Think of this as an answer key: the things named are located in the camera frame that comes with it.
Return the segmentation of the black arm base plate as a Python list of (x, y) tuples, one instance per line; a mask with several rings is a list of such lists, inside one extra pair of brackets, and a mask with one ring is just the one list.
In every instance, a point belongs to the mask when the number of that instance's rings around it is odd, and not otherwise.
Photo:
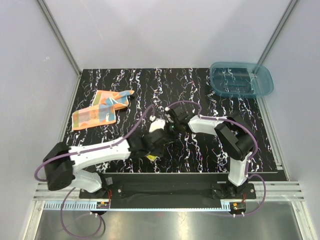
[[(102, 177), (107, 181), (111, 196), (114, 190), (122, 190), (126, 199), (169, 194), (213, 198), (211, 185), (225, 184), (228, 175), (226, 173), (106, 173)], [(254, 185), (247, 182), (243, 197), (252, 187)]]

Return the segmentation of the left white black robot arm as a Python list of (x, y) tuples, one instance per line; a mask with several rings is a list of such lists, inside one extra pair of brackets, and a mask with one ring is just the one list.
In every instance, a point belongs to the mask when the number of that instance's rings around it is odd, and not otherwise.
[(106, 180), (99, 173), (89, 172), (85, 168), (148, 155), (161, 156), (168, 142), (168, 134), (163, 129), (81, 147), (72, 148), (59, 142), (43, 159), (47, 188), (49, 191), (79, 188), (103, 198), (108, 193)]

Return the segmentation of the yellow crocodile towel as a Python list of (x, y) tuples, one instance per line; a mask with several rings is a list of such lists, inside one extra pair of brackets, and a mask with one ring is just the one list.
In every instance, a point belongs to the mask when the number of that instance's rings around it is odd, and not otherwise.
[(153, 155), (148, 155), (147, 158), (150, 160), (150, 161), (155, 161), (157, 159), (156, 156), (153, 156)]

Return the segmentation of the orange blue patterned towel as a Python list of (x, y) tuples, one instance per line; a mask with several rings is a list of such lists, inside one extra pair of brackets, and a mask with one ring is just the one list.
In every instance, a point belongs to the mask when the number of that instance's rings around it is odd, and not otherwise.
[(116, 111), (127, 108), (129, 96), (134, 93), (134, 90), (120, 92), (97, 90), (89, 107), (72, 113), (72, 130), (80, 131), (116, 123)]

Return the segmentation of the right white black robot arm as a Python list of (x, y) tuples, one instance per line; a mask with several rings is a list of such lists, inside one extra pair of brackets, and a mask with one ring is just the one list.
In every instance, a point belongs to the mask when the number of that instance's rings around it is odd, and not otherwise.
[(207, 134), (216, 136), (222, 149), (229, 156), (229, 171), (226, 183), (213, 183), (213, 199), (242, 198), (248, 184), (248, 167), (252, 154), (258, 148), (256, 137), (248, 125), (237, 115), (209, 117), (187, 113), (179, 105), (165, 108), (166, 130), (174, 134)]

